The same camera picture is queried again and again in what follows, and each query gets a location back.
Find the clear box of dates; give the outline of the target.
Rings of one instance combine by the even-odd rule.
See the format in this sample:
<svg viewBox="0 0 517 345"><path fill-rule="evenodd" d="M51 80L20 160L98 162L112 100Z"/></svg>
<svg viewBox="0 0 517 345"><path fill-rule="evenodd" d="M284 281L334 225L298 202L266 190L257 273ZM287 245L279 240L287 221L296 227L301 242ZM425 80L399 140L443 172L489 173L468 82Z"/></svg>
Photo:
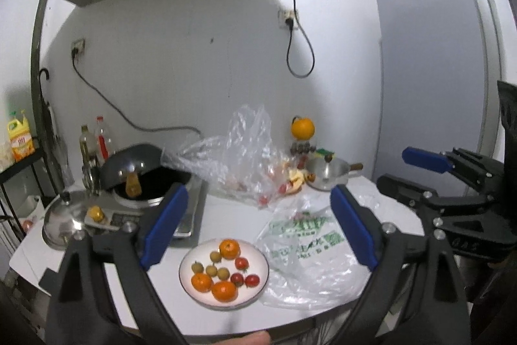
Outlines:
<svg viewBox="0 0 517 345"><path fill-rule="evenodd" d="M316 145L309 141L296 140L289 149L293 156L308 155L316 151Z"/></svg>

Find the large front mandarin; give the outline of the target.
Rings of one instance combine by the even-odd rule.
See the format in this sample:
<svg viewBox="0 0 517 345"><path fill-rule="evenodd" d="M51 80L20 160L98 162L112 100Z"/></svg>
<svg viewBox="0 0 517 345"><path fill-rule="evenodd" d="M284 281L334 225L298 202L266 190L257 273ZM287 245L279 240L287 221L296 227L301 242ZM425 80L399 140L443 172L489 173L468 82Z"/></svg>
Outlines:
<svg viewBox="0 0 517 345"><path fill-rule="evenodd" d="M224 280L214 283L211 287L211 293L216 301L230 303L238 297L238 288L232 282Z"/></svg>

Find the orange peel pile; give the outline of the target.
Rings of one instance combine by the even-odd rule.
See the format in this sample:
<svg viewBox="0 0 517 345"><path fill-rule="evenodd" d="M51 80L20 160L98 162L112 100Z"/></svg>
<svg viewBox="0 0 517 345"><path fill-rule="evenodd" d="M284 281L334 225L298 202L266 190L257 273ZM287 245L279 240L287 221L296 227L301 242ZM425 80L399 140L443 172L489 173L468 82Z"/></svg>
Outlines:
<svg viewBox="0 0 517 345"><path fill-rule="evenodd" d="M305 168L289 168L288 179L282 185L280 193L291 195L298 193L307 182L315 181L315 173L309 172Z"/></svg>

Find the white wall socket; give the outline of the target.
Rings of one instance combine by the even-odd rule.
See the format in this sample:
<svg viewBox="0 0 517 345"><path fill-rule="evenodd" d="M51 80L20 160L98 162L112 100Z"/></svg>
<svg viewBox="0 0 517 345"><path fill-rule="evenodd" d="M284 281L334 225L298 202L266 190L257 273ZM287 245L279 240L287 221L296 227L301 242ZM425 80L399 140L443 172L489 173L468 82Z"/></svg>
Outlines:
<svg viewBox="0 0 517 345"><path fill-rule="evenodd" d="M278 10L278 24L279 28L288 31L295 31L299 29L298 10Z"/></svg>

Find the steel wok lid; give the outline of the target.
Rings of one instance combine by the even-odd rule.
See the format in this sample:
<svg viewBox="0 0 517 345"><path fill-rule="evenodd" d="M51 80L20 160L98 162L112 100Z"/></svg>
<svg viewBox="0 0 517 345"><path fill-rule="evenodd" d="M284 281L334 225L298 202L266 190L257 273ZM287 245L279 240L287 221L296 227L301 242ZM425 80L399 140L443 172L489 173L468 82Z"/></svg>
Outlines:
<svg viewBox="0 0 517 345"><path fill-rule="evenodd" d="M85 223L90 196L86 191L62 191L47 207L42 238L54 250L65 250L76 231L95 234Z"/></svg>

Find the silver induction cooker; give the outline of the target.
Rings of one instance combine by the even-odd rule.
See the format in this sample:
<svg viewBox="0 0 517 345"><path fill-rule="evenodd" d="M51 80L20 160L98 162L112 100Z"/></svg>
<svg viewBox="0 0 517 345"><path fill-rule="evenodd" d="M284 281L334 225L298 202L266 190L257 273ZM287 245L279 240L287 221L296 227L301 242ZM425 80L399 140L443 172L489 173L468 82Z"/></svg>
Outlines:
<svg viewBox="0 0 517 345"><path fill-rule="evenodd" d="M197 235L205 193L203 182L192 177L185 184L187 192L187 208L181 220L176 223L173 239L192 238ZM117 231L128 221L140 223L147 215L154 215L154 211L165 197L160 193L157 198L133 200L125 199L122 194L113 190L111 193L102 192L99 196L92 196L85 200L86 226L104 231Z"/></svg>

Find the large orange on box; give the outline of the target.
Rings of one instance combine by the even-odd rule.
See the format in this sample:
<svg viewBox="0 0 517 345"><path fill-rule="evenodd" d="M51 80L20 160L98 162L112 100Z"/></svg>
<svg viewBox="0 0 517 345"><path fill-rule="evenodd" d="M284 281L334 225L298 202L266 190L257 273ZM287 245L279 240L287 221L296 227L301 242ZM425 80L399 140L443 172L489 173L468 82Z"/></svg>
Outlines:
<svg viewBox="0 0 517 345"><path fill-rule="evenodd" d="M298 141L309 141L315 135L315 124L307 117L295 116L291 122L291 134Z"/></svg>

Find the grey refrigerator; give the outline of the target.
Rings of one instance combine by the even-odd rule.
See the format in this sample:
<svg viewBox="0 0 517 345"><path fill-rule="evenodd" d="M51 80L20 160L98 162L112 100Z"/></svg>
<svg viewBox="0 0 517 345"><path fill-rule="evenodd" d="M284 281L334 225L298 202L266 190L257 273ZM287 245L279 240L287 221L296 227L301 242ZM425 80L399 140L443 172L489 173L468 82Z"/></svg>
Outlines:
<svg viewBox="0 0 517 345"><path fill-rule="evenodd" d="M402 152L464 148L492 155L502 48L493 0L377 0L381 118L373 176L406 178L443 196L468 187L409 166Z"/></svg>

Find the oil bottle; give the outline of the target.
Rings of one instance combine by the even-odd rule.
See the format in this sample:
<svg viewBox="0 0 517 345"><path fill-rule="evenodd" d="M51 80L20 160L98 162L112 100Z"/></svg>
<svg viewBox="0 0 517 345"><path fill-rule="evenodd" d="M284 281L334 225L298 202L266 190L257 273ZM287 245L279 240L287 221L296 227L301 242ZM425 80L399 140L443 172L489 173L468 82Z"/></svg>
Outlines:
<svg viewBox="0 0 517 345"><path fill-rule="evenodd" d="M84 165L90 164L98 165L96 137L90 132L86 124L81 126L81 133L79 137L80 153Z"/></svg>

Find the yellow-green longan fruit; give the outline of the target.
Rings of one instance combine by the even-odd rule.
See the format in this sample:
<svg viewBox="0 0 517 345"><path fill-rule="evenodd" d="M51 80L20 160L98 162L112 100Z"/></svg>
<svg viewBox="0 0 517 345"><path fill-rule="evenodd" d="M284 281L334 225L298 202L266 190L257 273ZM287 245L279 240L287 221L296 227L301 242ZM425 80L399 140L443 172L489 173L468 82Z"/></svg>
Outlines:
<svg viewBox="0 0 517 345"><path fill-rule="evenodd" d="M208 265L205 271L210 277L216 277L218 273L218 269L214 265Z"/></svg>
<svg viewBox="0 0 517 345"><path fill-rule="evenodd" d="M204 267L203 267L203 265L201 263L194 262L191 265L191 270L193 271L194 274L202 273L204 271Z"/></svg>
<svg viewBox="0 0 517 345"><path fill-rule="evenodd" d="M218 264L222 261L222 255L216 250L212 251L209 254L209 258L210 258L210 261L214 264Z"/></svg>
<svg viewBox="0 0 517 345"><path fill-rule="evenodd" d="M227 268L225 268L225 267L220 267L218 269L217 277L221 281L228 280L230 278L230 271Z"/></svg>

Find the small steel pot with lid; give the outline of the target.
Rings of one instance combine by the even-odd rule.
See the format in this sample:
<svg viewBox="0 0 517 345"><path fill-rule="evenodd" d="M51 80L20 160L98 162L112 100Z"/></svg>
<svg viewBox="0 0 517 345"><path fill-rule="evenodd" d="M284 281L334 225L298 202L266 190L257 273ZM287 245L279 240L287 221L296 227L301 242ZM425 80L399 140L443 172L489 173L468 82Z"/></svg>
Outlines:
<svg viewBox="0 0 517 345"><path fill-rule="evenodd" d="M363 170L362 163L350 164L333 155L315 156L305 163L307 184L315 190L329 192L337 185L346 185L351 175Z"/></svg>

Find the printed white plastic bag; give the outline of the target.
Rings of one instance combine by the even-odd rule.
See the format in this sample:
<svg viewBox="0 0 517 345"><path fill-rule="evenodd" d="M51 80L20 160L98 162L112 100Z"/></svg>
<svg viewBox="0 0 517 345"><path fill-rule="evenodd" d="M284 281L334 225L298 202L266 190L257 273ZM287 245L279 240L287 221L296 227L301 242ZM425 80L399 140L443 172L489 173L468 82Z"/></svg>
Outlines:
<svg viewBox="0 0 517 345"><path fill-rule="evenodd" d="M328 193L306 193L277 203L255 241L270 272L261 302L316 310L359 298L370 277L357 262L330 209Z"/></svg>

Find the left wall socket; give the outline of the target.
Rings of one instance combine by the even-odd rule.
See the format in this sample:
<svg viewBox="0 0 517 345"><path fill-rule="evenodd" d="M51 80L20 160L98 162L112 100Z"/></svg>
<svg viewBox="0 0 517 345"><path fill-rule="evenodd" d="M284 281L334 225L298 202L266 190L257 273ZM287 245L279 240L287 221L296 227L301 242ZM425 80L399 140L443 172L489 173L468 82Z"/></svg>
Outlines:
<svg viewBox="0 0 517 345"><path fill-rule="evenodd" d="M86 41L84 38L75 40L71 45L71 53L73 56L81 55L85 51Z"/></svg>

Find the red cherry tomato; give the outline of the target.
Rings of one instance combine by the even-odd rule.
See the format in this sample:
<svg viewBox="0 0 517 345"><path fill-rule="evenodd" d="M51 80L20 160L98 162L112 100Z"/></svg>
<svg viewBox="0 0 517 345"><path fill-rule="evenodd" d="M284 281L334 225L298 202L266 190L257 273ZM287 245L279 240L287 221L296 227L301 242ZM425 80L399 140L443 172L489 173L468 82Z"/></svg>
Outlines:
<svg viewBox="0 0 517 345"><path fill-rule="evenodd" d="M249 261L245 257L241 257L241 256L237 257L235 259L234 264L235 264L236 269L239 271L247 271L249 268Z"/></svg>
<svg viewBox="0 0 517 345"><path fill-rule="evenodd" d="M230 282L233 283L235 287L241 287L245 283L245 278L242 273L233 273L230 276Z"/></svg>
<svg viewBox="0 0 517 345"><path fill-rule="evenodd" d="M260 277L257 274L250 274L245 277L245 285L248 288L258 287L260 284Z"/></svg>

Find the black metal rack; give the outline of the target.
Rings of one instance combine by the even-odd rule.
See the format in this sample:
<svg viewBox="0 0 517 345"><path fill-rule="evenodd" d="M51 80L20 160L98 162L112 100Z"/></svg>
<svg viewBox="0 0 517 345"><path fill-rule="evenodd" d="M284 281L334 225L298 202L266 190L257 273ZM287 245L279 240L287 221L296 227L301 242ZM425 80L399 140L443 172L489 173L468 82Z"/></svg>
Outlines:
<svg viewBox="0 0 517 345"><path fill-rule="evenodd" d="M6 225L15 243L26 236L22 214L29 207L29 200L34 199L45 208L56 194L47 155L38 145L34 153L1 170L1 224Z"/></svg>

